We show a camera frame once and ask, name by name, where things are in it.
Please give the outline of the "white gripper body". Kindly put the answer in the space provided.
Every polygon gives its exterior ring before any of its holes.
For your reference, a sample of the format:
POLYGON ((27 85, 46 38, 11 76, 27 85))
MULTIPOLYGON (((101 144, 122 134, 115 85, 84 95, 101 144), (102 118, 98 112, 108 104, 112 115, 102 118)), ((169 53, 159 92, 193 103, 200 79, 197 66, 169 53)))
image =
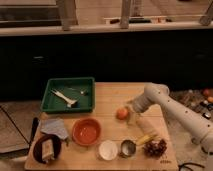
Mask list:
POLYGON ((137 113, 145 112, 150 106, 150 100, 145 95, 137 96, 132 101, 132 107, 137 113))

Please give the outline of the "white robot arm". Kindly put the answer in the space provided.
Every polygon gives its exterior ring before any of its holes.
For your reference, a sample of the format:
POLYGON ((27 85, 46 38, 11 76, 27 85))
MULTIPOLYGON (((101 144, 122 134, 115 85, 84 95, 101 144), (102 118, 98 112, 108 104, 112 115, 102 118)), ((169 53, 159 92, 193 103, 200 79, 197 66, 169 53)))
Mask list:
POLYGON ((154 104, 171 114, 198 141, 205 152, 213 150, 213 122, 172 99, 166 85, 147 83, 143 93, 130 101, 136 113, 144 113, 154 104))

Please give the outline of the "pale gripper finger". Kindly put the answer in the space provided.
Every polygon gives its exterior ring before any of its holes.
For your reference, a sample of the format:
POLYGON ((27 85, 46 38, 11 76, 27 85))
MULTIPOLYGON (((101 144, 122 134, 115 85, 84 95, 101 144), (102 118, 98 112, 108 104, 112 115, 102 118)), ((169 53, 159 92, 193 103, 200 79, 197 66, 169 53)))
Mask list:
POLYGON ((127 123, 129 125, 134 125, 135 122, 136 122, 137 113, 134 111, 134 109, 132 108, 131 105, 127 105, 126 108, 127 108, 127 111, 128 111, 127 123))

